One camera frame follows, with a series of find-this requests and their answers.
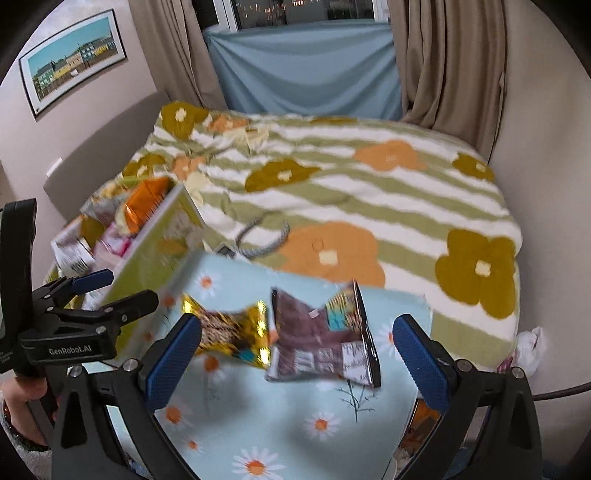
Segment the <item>cable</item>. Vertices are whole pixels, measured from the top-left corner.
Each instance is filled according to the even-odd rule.
[[[555,398],[570,397],[571,395],[578,395],[580,393],[591,390],[591,382],[576,387],[566,388],[564,390],[557,390],[555,392],[542,393],[539,395],[532,395],[534,401],[554,400]]]

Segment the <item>headboard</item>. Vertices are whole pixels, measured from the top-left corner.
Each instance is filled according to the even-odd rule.
[[[166,92],[153,93],[117,115],[62,160],[43,189],[65,219],[74,218],[90,194],[123,169],[169,102]]]

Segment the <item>human hand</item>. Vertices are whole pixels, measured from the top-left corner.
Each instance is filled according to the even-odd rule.
[[[39,400],[47,392],[45,378],[13,377],[2,384],[4,400],[10,412],[12,426],[26,439],[46,446],[45,437],[39,430],[27,401]]]

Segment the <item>orange flower pattern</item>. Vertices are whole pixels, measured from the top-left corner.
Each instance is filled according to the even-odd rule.
[[[229,117],[225,113],[219,115],[207,129],[211,132],[222,134],[228,130],[234,130],[235,128],[242,128],[248,125],[246,118],[234,118]]]
[[[189,177],[189,174],[197,170],[199,165],[205,163],[205,161],[205,157],[189,158],[186,155],[180,155],[174,159],[173,173],[180,181],[185,181]]]
[[[378,262],[378,242],[372,232],[344,222],[297,228],[279,249],[287,260],[285,272],[319,277],[331,282],[357,280],[383,287],[386,279]]]
[[[353,158],[377,171],[390,171],[401,167],[408,170],[425,170],[427,166],[418,159],[412,145],[403,140],[392,140],[371,147],[360,148]]]

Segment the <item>picture frame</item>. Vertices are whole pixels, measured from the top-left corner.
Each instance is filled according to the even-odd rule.
[[[113,9],[52,35],[18,60],[33,115],[126,58]]]

